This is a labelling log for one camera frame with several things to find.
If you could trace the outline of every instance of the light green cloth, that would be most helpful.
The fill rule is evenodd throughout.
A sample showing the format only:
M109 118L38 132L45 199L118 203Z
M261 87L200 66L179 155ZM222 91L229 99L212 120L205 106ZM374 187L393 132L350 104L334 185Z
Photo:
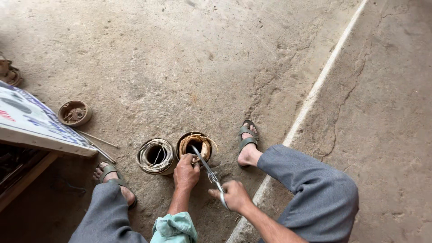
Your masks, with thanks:
M198 233L188 212L167 214L156 219L150 243L197 243Z

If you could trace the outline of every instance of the sandal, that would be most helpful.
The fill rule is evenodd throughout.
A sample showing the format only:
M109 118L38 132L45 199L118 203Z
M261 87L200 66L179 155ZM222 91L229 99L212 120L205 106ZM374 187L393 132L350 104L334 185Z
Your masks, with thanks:
M114 183L114 184L119 184L119 185L121 185L121 186L124 186L124 187L126 187L127 189L129 189L130 190L130 188L127 186L127 184L126 184L126 182L124 181L124 178L123 178L123 176L120 174L120 172L114 167L114 165L112 164L112 163L110 163L109 161L102 161L102 162L105 162L105 163L107 163L108 165L107 166L105 166L105 167L103 167L103 168L101 168L101 170L103 171L103 173L102 173L102 175L101 175L101 177L100 177L100 180L99 180L99 183L103 183L103 181L104 181L104 178L105 178L105 176L108 174L108 173L111 173L111 172L113 172L113 171L115 171L116 173L117 173L117 176L118 176L118 179L116 179L116 178L112 178L112 179L109 179L107 182L105 182L105 183ZM131 210L132 208L134 208L136 205L137 205L137 196L135 196L135 201L129 206L129 208L128 208L128 210Z
M254 124L251 120L244 120L244 121L241 123L240 132L238 133L238 154L239 154L239 155L240 155L241 150L242 150L242 149L243 149L247 144L254 143L254 144L258 147L258 140L259 140L259 138L258 138L258 134L254 133L254 132L250 129L251 125L252 125L255 129L257 128L257 127L255 126L255 124ZM245 132L247 132L247 133L249 133L250 135L252 135L252 137L247 137L247 138L243 139L243 138L241 137L241 135L242 135L243 133L245 133ZM242 169L247 168L247 167L250 166L250 165L243 166L243 165L240 165L238 162L237 162L237 164L238 164L238 166L240 166L240 168L242 168Z

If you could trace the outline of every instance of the insulated wire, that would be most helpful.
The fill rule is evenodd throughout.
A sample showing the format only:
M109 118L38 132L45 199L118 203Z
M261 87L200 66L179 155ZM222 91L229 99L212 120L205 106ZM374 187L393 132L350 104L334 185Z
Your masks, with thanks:
M149 152L151 148L153 147L162 147L156 159L154 161L149 161ZM156 161L158 160L159 156L162 155L163 152L163 158L162 161L158 164L156 164ZM172 164L174 159L174 148L172 144L163 139L163 138L152 138L151 140L144 143L140 150L138 150L137 154L137 164L138 166L146 173L149 174L159 174L164 171L166 171Z
M202 136L200 134L192 134L191 133L190 135L186 136L185 138L183 138L180 141L180 146L179 146L179 149L178 149L179 150L178 151L179 158L181 158L184 154L186 154L187 145L191 141L195 141L197 143L201 143L201 153L200 154L201 154L201 157L205 161L208 161L210 159L210 151L211 151L211 148L212 148L210 142L212 142L216 146L216 149L217 149L216 143L213 140L211 140L209 137L205 137L205 136ZM198 161L200 161L200 159L196 157L196 158L194 158L192 160L192 164L195 164Z

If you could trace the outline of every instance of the gray wire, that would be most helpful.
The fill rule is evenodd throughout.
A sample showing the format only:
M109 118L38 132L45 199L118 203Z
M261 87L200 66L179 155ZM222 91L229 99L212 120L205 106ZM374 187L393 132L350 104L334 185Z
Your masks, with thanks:
M162 147L162 149L159 150L155 161L149 161L149 152L151 148L156 146ZM161 151L163 151L164 153L163 159L160 163L156 164L156 161L159 158ZM163 138L153 138L144 143L141 146L140 150L138 150L137 164L146 173L159 174L164 172L171 166L173 159L174 148L172 147L171 143Z

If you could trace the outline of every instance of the gray trousers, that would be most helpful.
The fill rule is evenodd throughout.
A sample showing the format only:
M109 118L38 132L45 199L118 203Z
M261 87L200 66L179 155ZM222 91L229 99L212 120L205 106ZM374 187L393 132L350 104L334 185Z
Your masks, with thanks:
M278 223L311 243L348 242L359 193L347 174L283 145L265 151L258 168L294 194Z
M279 217L280 224L308 242L348 242L359 205L356 184L349 176L283 145L265 151L258 168L295 195ZM119 185L95 187L89 209L69 240L86 242L146 243L130 228L127 202Z

